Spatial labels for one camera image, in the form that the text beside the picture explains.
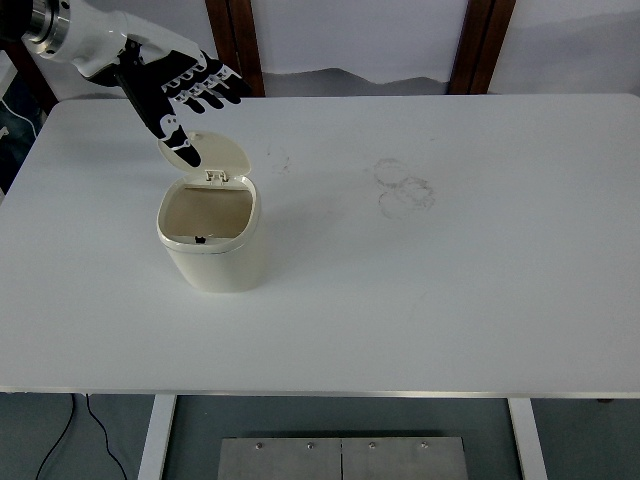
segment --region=white wall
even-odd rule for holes
[[[490,91],[640,94],[640,1],[518,0]]]
[[[467,0],[253,0],[263,70],[449,81]]]

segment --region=wooden door frame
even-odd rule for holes
[[[450,95],[488,93],[516,0],[469,0]]]

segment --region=table leg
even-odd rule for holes
[[[510,398],[509,410],[524,480],[547,480],[530,398]]]
[[[138,480],[162,480],[176,395],[156,395],[142,452]]]

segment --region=black cable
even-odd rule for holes
[[[38,473],[36,473],[36,480],[38,480],[38,477],[40,476],[40,472],[44,468],[45,463],[47,463],[49,456],[53,453],[53,451],[56,449],[58,444],[62,441],[62,438],[67,433],[67,430],[69,430],[69,425],[71,425],[71,420],[73,419],[73,414],[76,410],[76,399],[73,396],[73,393],[70,393],[69,395],[71,396],[71,415],[69,415],[69,420],[67,420],[67,425],[64,427],[64,430],[58,437],[58,440],[56,441],[56,443],[54,443],[53,447],[51,447],[51,450],[49,450],[49,453],[47,453],[46,457],[44,457],[44,460],[42,460],[42,463],[40,464],[40,468],[38,468]]]
[[[87,410],[89,411],[89,415],[91,415],[93,417],[93,419],[98,422],[98,425],[100,425],[100,428],[102,428],[102,431],[104,432],[104,441],[107,445],[107,453],[109,454],[109,456],[111,458],[113,458],[113,460],[118,464],[118,466],[120,467],[120,470],[122,471],[122,476],[124,477],[124,480],[128,480],[127,479],[127,474],[124,471],[124,468],[122,466],[122,464],[120,463],[120,461],[115,457],[115,455],[113,453],[111,453],[111,450],[109,449],[109,435],[107,435],[107,429],[104,428],[104,425],[102,424],[102,422],[100,420],[98,420],[98,417],[96,417],[93,412],[91,411],[91,405],[89,404],[89,394],[86,395],[87,398]]]

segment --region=metal plate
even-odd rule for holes
[[[218,480],[341,480],[340,455],[339,438],[224,439]]]
[[[222,441],[218,480],[467,480],[462,439],[241,438]]]
[[[343,480],[467,480],[458,437],[344,438]]]

